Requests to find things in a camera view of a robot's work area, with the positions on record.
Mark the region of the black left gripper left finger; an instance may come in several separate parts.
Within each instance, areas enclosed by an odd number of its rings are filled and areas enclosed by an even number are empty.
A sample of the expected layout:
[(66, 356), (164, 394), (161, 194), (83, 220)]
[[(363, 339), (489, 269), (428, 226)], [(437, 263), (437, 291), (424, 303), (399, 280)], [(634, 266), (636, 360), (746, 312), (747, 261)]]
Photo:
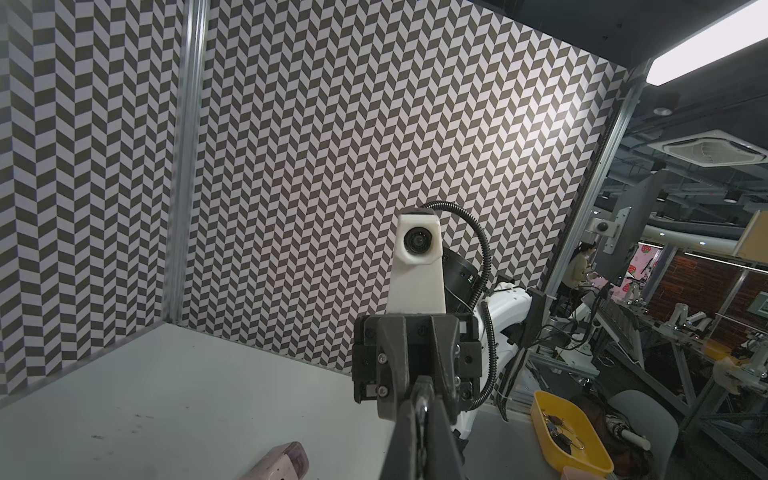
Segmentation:
[(415, 480), (417, 478), (417, 423), (413, 404), (405, 401), (399, 408), (380, 480)]

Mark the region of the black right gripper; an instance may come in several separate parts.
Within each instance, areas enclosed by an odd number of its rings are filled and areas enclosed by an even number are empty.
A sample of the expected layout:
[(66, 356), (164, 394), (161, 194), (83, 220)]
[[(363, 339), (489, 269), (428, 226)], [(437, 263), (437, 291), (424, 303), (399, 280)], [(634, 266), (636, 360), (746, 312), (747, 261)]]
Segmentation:
[(468, 313), (363, 315), (354, 323), (351, 373), (354, 401), (375, 401), (380, 419), (396, 420), (425, 375), (455, 420), (481, 391), (478, 320)]

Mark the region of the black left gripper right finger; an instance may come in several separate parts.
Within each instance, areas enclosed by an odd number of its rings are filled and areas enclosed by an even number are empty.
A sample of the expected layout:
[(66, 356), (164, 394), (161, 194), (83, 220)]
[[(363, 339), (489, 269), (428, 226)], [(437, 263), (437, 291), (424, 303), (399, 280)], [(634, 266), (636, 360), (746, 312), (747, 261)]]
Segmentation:
[(461, 456), (456, 445), (446, 408), (439, 398), (429, 401), (425, 424), (424, 478), (462, 480)]

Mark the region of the black padlock with keys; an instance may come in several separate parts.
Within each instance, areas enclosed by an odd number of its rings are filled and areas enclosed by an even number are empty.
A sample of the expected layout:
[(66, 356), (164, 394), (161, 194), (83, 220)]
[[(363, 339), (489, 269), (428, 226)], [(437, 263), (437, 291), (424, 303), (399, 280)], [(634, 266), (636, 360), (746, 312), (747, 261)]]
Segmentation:
[(425, 479), (428, 467), (428, 418), (433, 397), (433, 383), (428, 376), (417, 378), (412, 395), (416, 423), (416, 478)]

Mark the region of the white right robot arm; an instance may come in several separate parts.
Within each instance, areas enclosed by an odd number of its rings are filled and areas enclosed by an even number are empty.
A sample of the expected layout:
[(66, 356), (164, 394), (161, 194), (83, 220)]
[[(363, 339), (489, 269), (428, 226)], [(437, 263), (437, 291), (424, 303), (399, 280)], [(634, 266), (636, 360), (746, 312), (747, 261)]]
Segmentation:
[[(462, 219), (480, 244), (481, 267), (442, 241), (439, 215)], [(488, 284), (491, 249), (479, 221), (446, 201), (397, 215), (390, 285), (383, 313), (354, 324), (353, 398), (374, 401), (382, 419), (395, 410), (421, 375), (431, 377), (446, 403), (453, 433), (468, 440), (477, 411), (490, 396), (500, 370), (521, 349), (542, 317), (542, 298), (501, 280)]]

